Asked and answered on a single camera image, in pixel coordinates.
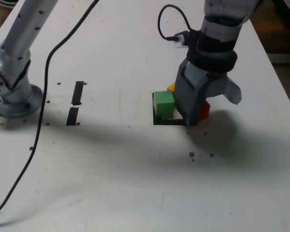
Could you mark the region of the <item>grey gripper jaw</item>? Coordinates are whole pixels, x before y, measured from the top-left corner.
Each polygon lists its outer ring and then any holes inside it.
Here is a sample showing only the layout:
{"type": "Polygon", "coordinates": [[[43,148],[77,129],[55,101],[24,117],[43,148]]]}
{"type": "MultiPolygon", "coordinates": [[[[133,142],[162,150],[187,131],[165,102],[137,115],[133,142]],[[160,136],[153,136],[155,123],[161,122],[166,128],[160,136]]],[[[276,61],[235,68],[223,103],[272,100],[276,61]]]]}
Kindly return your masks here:
{"type": "Polygon", "coordinates": [[[205,91],[206,71],[185,59],[179,66],[175,81],[175,106],[188,126],[196,126],[209,115],[209,103],[205,91]]]}
{"type": "Polygon", "coordinates": [[[207,87],[205,96],[212,98],[223,95],[229,102],[238,105],[242,100],[240,87],[228,76],[213,80],[207,87]]]}

